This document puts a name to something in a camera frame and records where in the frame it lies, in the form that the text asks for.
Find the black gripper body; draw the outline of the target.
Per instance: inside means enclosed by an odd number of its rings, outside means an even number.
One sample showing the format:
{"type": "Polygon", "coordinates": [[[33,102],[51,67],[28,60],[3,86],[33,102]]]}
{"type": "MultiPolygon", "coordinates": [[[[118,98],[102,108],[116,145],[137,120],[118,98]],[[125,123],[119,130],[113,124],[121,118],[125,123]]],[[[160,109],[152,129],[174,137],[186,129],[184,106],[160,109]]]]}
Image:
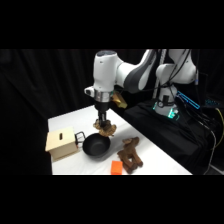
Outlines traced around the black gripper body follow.
{"type": "Polygon", "coordinates": [[[110,108],[109,102],[95,102],[95,109],[98,111],[99,114],[106,113],[110,108]]]}

